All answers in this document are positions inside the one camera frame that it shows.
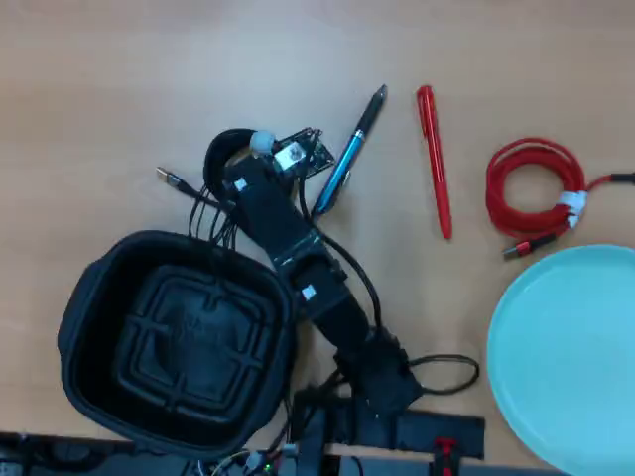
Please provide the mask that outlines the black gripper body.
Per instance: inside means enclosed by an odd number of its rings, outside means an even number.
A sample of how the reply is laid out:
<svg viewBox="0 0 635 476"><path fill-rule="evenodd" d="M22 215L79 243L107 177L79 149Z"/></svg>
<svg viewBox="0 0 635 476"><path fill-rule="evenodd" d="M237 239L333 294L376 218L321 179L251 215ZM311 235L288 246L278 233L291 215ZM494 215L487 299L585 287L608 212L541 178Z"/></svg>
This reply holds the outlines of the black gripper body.
<svg viewBox="0 0 635 476"><path fill-rule="evenodd" d="M222 202L232 218L247 216L297 218L290 182L279 174L269 156L248 154L230 159L221 169Z"/></svg>

